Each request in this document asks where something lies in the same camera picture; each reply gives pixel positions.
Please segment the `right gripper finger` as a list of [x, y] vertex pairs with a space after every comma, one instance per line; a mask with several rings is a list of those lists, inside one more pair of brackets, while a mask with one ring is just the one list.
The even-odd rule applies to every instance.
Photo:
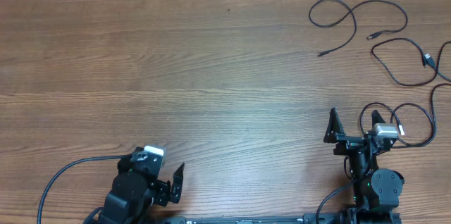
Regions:
[[339, 119], [336, 107], [329, 113], [328, 127], [323, 138], [324, 143], [338, 143], [346, 135], [344, 127]]
[[371, 122], [372, 125], [376, 125], [378, 123], [385, 123], [383, 117], [377, 110], [373, 110], [371, 113]]

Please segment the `black USB cable long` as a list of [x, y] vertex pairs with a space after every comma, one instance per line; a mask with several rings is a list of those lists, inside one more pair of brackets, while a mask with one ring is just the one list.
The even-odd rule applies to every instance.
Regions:
[[[323, 2], [326, 2], [326, 1], [331, 1], [331, 2], [334, 2], [334, 3], [340, 4], [341, 6], [343, 6], [344, 8], [347, 9], [346, 14], [345, 14], [344, 16], [342, 16], [341, 18], [339, 18], [338, 20], [336, 20], [335, 22], [332, 22], [332, 23], [321, 24], [321, 23], [316, 22], [316, 21], [312, 18], [312, 11], [313, 11], [317, 6], [319, 6], [320, 4], [322, 4]], [[346, 19], [348, 16], [350, 16], [351, 19], [352, 19], [352, 23], [353, 23], [353, 32], [352, 32], [351, 36], [349, 37], [349, 39], [348, 39], [346, 42], [344, 42], [343, 44], [341, 44], [340, 46], [337, 46], [337, 47], [335, 47], [335, 48], [328, 49], [328, 50], [325, 50], [325, 51], [320, 51], [320, 52], [318, 52], [318, 55], [317, 55], [317, 56], [318, 56], [318, 57], [325, 56], [325, 55], [327, 55], [327, 54], [329, 54], [329, 53], [332, 53], [332, 52], [334, 52], [334, 51], [337, 51], [337, 50], [343, 48], [343, 47], [346, 46], [348, 43], [350, 43], [350, 42], [353, 40], [353, 38], [354, 38], [354, 36], [356, 35], [356, 33], [357, 33], [357, 19], [356, 19], [356, 16], [355, 16], [354, 11], [355, 11], [358, 7], [363, 6], [364, 4], [372, 4], [372, 3], [387, 4], [387, 5], [391, 5], [391, 6], [395, 7], [395, 8], [397, 8], [397, 9], [403, 14], [403, 16], [404, 16], [404, 25], [403, 25], [401, 28], [396, 29], [396, 30], [380, 30], [380, 31], [377, 31], [377, 32], [375, 32], [375, 33], [370, 34], [369, 36], [367, 36], [366, 38], [367, 38], [368, 40], [370, 40], [370, 39], [375, 39], [375, 38], [377, 38], [377, 37], [379, 37], [379, 36], [381, 36], [381, 35], [388, 34], [388, 33], [390, 33], [390, 34], [392, 34], [392, 33], [398, 33], [398, 32], [403, 31], [403, 30], [406, 28], [406, 26], [407, 26], [408, 23], [409, 23], [409, 17], [408, 17], [408, 15], [407, 15], [406, 10], [405, 10], [403, 7], [401, 7], [399, 4], [397, 4], [397, 3], [395, 3], [395, 2], [392, 2], [392, 1], [386, 1], [386, 0], [366, 0], [366, 1], [363, 1], [363, 2], [358, 3], [357, 5], [355, 5], [355, 6], [353, 6], [353, 7], [351, 8], [347, 3], [345, 3], [345, 2], [342, 1], [342, 0], [318, 0], [316, 3], [314, 3], [314, 4], [311, 6], [311, 8], [309, 9], [309, 12], [308, 12], [308, 19], [309, 19], [309, 22], [310, 22], [311, 24], [315, 25], [316, 27], [320, 27], [320, 28], [332, 28], [332, 27], [335, 27], [336, 25], [340, 24], [344, 19]]]

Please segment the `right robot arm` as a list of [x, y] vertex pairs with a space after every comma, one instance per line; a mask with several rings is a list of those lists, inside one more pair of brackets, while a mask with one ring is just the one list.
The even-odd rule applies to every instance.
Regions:
[[[344, 156], [349, 164], [350, 182], [331, 192], [315, 213], [316, 223], [400, 223], [393, 210], [399, 206], [404, 177], [397, 171], [379, 168], [377, 157], [392, 149], [400, 130], [373, 111], [372, 129], [360, 137], [347, 136], [337, 110], [332, 108], [323, 141], [334, 144], [333, 153]], [[345, 206], [333, 217], [321, 217], [323, 205], [336, 194], [351, 188], [353, 204]]]

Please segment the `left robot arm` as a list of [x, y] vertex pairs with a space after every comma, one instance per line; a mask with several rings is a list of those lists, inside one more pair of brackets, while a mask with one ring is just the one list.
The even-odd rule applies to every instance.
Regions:
[[185, 165], [181, 164], [173, 173], [172, 181], [164, 182], [158, 176], [165, 157], [165, 148], [147, 145], [121, 158], [118, 175], [113, 179], [104, 205], [93, 210], [83, 223], [147, 223], [149, 207], [177, 204], [182, 194]]

